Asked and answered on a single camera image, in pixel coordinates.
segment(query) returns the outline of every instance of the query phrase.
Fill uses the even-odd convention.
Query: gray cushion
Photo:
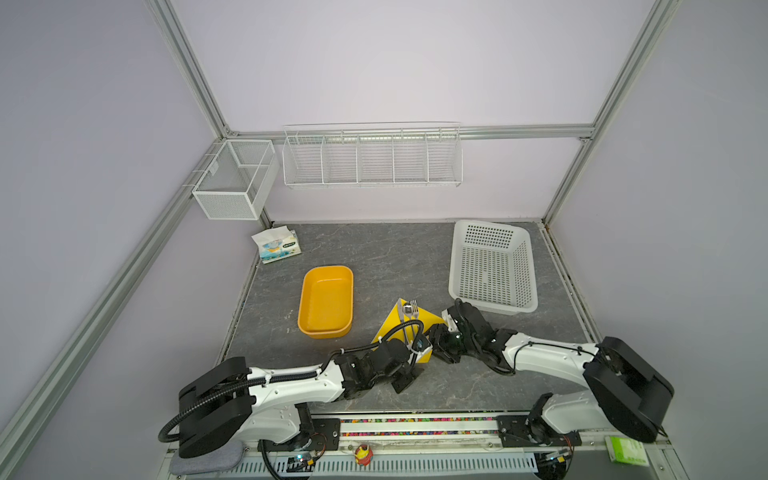
[[[195,458],[181,458],[177,450],[170,460],[172,475],[192,475],[193,473],[220,472],[240,464],[245,445],[240,440],[230,440],[222,447]]]

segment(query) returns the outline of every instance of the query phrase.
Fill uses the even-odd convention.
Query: black mounting plate
[[[315,432],[322,433],[326,437],[323,438],[320,435],[315,435],[312,437],[312,443],[309,447],[303,449],[304,451],[307,450],[317,450],[318,452],[323,449],[323,441],[328,440],[326,443],[326,451],[329,450],[338,450],[339,449],[339,439],[341,438],[341,432],[339,429],[341,428],[341,420],[339,419],[312,419],[312,425],[315,428]],[[293,452],[293,449],[290,445],[286,443],[273,443],[269,440],[266,440],[264,442],[266,444],[266,450],[268,452]]]
[[[499,415],[496,417],[498,423],[498,437],[502,440],[502,447],[531,447],[540,446],[532,442],[528,437],[531,431],[525,424],[528,420],[527,415]],[[581,445],[581,435],[578,432],[565,434],[571,440],[571,446]],[[568,443],[562,437],[554,437],[546,446],[565,447]]]

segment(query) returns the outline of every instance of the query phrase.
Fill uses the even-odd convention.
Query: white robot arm
[[[307,402],[355,398],[378,382],[391,382],[400,393],[421,372],[415,361],[430,349],[445,362],[473,356],[504,376],[533,370],[586,388],[541,396],[525,431],[515,433],[523,442],[550,445],[572,431],[611,427],[642,442],[656,438],[674,390],[621,340],[563,343],[492,329],[479,310],[460,300],[443,317],[445,324],[427,332],[418,320],[402,323],[380,342],[337,350],[322,365],[272,370],[247,368],[243,357],[228,359],[180,391],[180,413],[158,438],[178,440],[182,458],[212,452],[230,439],[299,448],[313,433]],[[418,331],[411,345],[391,338],[413,325]],[[176,425],[179,433],[170,435]]]

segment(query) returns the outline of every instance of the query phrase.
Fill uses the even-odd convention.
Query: white wire shelf rack
[[[226,140],[192,194],[211,220],[259,220],[280,170],[268,140]]]
[[[462,141],[456,123],[288,125],[285,133],[283,176],[291,188],[462,182]]]

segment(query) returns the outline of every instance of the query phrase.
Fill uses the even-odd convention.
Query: white wire basket
[[[531,235],[525,228],[502,223],[456,222],[448,293],[486,312],[536,310]]]
[[[226,140],[192,194],[211,220],[258,220],[280,170],[269,140]]]
[[[291,188],[457,186],[459,124],[285,127],[283,175]]]

